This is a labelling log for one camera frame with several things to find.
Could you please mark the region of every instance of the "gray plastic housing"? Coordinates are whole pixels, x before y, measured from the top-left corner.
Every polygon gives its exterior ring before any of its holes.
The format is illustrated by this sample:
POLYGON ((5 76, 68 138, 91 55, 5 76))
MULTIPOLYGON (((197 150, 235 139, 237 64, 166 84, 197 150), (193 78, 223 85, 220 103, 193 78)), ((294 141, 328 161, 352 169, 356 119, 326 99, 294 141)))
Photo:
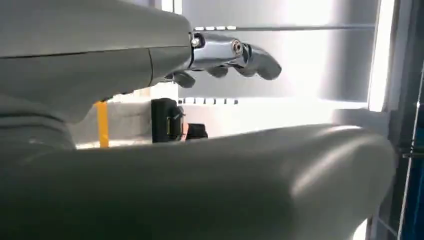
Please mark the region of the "gray plastic housing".
POLYGON ((385 137, 328 124, 125 148, 0 148, 21 154, 1 162, 3 239, 346 240, 385 197, 396 163, 385 137))
POLYGON ((0 57, 187 47, 185 17, 123 0, 2 0, 0 57))
POLYGON ((96 101, 189 60, 190 29, 183 16, 119 0, 0 1, 0 113, 79 122, 96 101))

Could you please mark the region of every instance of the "screw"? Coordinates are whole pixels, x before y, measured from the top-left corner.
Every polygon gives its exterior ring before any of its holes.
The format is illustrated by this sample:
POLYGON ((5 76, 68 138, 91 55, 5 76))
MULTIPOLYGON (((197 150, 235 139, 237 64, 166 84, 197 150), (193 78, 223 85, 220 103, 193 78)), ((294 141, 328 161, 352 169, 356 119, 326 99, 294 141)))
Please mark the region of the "screw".
POLYGON ((242 43, 239 40, 232 41, 232 50, 236 55, 239 55, 243 52, 242 43))
POLYGON ((195 37, 191 40, 191 45, 193 48, 196 48, 200 45, 200 39, 198 37, 195 37))

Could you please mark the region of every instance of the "metal rail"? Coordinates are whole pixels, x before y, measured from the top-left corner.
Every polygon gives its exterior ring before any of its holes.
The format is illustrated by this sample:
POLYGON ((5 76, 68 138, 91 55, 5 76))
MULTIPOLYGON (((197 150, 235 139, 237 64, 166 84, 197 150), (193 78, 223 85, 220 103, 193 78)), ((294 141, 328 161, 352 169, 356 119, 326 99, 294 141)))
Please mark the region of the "metal rail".
POLYGON ((373 31, 375 24, 338 24, 338 25, 283 25, 283 26, 198 26, 194 32, 280 32, 280 31, 318 31, 318 30, 360 30, 373 31))

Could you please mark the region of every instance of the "yellow pole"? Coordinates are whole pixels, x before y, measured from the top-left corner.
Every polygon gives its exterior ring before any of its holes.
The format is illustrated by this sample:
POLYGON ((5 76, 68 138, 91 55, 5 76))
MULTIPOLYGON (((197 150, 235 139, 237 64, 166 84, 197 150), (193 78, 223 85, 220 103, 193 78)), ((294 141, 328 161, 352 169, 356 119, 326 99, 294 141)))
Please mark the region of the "yellow pole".
POLYGON ((108 124, 108 103, 97 102, 97 127, 98 127, 98 141, 101 148, 109 147, 109 124, 108 124))

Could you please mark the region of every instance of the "black device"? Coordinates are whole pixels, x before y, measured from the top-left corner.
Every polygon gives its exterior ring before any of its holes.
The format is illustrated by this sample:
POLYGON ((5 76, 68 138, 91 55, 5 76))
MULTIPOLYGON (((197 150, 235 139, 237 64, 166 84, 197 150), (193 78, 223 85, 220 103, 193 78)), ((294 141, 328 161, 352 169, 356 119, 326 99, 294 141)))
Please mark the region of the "black device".
POLYGON ((153 143, 179 141, 184 111, 170 98, 151 101, 151 133, 153 143))

